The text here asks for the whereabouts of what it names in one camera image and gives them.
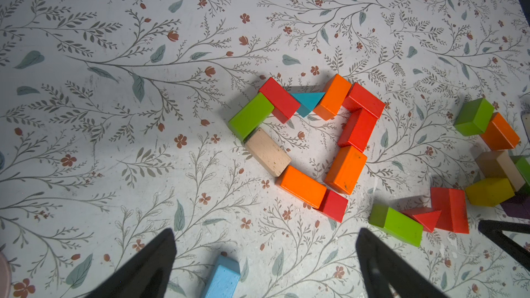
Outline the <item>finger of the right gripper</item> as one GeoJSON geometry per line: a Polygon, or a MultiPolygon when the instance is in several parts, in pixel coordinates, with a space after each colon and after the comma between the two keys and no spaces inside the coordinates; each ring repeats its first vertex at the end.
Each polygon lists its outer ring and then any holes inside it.
{"type": "Polygon", "coordinates": [[[530,270],[529,251],[503,233],[504,231],[509,231],[512,233],[529,234],[528,224],[480,220],[478,230],[508,255],[513,257],[526,270],[530,270]]]}

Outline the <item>red rectangular block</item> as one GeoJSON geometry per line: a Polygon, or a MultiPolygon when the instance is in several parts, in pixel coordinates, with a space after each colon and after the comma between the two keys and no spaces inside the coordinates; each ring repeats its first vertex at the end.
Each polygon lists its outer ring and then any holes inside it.
{"type": "Polygon", "coordinates": [[[362,108],[379,119],[385,108],[385,103],[359,83],[354,83],[345,97],[342,106],[350,112],[355,112],[362,108]]]}
{"type": "Polygon", "coordinates": [[[359,109],[351,113],[343,132],[338,139],[339,147],[353,146],[361,153],[367,147],[378,119],[369,111],[359,109]]]}

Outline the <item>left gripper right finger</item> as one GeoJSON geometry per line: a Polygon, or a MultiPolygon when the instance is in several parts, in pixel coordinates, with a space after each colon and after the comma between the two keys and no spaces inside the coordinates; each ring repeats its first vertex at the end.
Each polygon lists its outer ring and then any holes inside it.
{"type": "Polygon", "coordinates": [[[369,229],[360,230],[356,251],[369,297],[391,297],[390,288],[401,297],[445,296],[369,229]]]}

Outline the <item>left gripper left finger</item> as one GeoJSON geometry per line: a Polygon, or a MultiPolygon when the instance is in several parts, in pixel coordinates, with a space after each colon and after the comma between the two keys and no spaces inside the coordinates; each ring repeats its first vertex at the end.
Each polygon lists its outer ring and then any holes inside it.
{"type": "Polygon", "coordinates": [[[163,297],[177,249],[166,228],[89,297],[163,297]]]}

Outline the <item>orange rectangular block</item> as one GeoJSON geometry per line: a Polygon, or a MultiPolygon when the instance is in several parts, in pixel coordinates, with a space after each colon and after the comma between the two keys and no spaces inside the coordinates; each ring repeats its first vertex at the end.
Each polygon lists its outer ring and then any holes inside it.
{"type": "Polygon", "coordinates": [[[325,94],[313,112],[325,121],[334,118],[338,114],[351,87],[352,84],[349,81],[336,74],[325,85],[325,94]]]}

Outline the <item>small red block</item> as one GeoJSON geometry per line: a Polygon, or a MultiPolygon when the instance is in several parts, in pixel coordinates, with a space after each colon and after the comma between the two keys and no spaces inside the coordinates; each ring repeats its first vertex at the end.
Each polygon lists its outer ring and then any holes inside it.
{"type": "Polygon", "coordinates": [[[317,211],[336,222],[342,223],[348,203],[347,198],[328,189],[317,211]]]}

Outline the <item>teal triangle block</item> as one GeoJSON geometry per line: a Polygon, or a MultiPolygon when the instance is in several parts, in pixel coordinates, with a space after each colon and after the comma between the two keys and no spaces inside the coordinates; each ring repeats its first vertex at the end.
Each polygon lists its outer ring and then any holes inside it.
{"type": "Polygon", "coordinates": [[[297,113],[301,117],[306,117],[320,103],[325,93],[324,92],[291,93],[291,95],[300,103],[300,108],[297,110],[297,113]]]}

